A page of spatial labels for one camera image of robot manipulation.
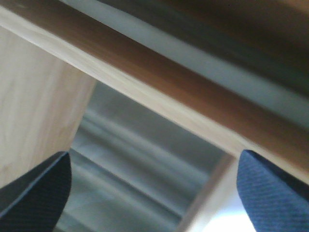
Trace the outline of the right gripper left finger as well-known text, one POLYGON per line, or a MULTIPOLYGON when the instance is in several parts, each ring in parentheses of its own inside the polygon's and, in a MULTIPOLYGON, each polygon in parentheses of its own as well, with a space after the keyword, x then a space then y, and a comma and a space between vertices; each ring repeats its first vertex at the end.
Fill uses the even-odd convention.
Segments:
POLYGON ((71 189, 68 152, 58 152, 0 189, 2 232, 51 232, 71 189))

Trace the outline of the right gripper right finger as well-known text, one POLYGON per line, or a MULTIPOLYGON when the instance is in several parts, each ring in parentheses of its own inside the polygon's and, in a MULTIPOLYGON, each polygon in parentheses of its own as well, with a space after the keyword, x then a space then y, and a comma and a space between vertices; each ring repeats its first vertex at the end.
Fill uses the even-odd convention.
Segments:
POLYGON ((251 150, 240 155, 237 190, 257 232, 309 230, 309 186, 251 150))

